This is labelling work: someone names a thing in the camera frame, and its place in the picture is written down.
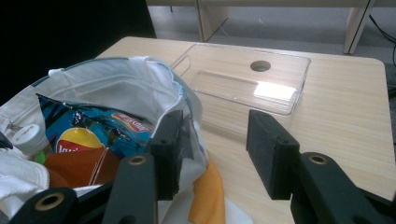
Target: white lid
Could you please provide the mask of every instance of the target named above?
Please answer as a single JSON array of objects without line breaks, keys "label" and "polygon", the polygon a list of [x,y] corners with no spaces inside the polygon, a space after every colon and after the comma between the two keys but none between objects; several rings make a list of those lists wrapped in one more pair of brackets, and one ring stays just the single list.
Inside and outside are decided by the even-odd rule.
[{"label": "white lid", "polygon": [[24,155],[30,156],[42,150],[49,141],[44,129],[37,124],[30,124],[17,131],[11,143]]}]

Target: wooden table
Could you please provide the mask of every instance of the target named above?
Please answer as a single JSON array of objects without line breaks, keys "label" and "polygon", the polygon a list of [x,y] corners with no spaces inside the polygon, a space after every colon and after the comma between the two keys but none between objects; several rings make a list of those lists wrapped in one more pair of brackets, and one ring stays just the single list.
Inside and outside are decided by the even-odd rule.
[{"label": "wooden table", "polygon": [[[193,45],[126,37],[99,57],[149,55],[173,64]],[[311,60],[303,97],[289,127],[300,151],[332,157],[358,187],[391,200],[396,166],[384,64],[369,58],[259,50]],[[210,158],[219,167],[226,197],[255,223],[293,223],[290,202],[271,201],[267,195],[246,152],[245,136],[231,137],[205,125],[202,134]]]}]

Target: brown leather pouch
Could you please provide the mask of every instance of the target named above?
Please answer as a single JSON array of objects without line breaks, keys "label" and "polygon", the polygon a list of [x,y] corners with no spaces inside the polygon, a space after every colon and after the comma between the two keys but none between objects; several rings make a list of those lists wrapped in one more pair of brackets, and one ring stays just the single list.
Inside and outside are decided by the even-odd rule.
[{"label": "brown leather pouch", "polygon": [[49,170],[50,188],[78,188],[114,180],[120,159],[109,149],[52,153],[44,166]]}]

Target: open bag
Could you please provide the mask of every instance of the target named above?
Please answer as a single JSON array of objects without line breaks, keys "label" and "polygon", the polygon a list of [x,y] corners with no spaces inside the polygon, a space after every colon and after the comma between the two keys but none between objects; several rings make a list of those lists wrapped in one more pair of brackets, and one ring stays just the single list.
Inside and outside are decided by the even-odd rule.
[{"label": "open bag", "polygon": [[[184,119],[191,121],[190,146],[182,158],[178,194],[173,201],[158,201],[159,223],[252,223],[224,198],[221,177],[200,135],[201,102],[167,64],[151,57],[108,58],[50,70],[47,77],[0,107],[0,131],[7,138],[14,134],[9,124],[46,128],[37,93],[61,102],[103,105],[144,117],[155,127],[153,134],[164,115],[182,110]],[[8,218],[49,187],[46,167],[26,159],[15,147],[0,149],[0,208]],[[74,190],[82,195],[97,187]]]}]

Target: snack package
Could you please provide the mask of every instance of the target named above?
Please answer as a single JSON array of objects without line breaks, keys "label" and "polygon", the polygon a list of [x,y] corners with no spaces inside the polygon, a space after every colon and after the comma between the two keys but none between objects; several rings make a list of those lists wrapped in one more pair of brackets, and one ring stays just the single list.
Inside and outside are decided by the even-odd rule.
[{"label": "snack package", "polygon": [[53,152],[109,148],[122,158],[143,152],[153,132],[148,120],[118,109],[37,96]]}]

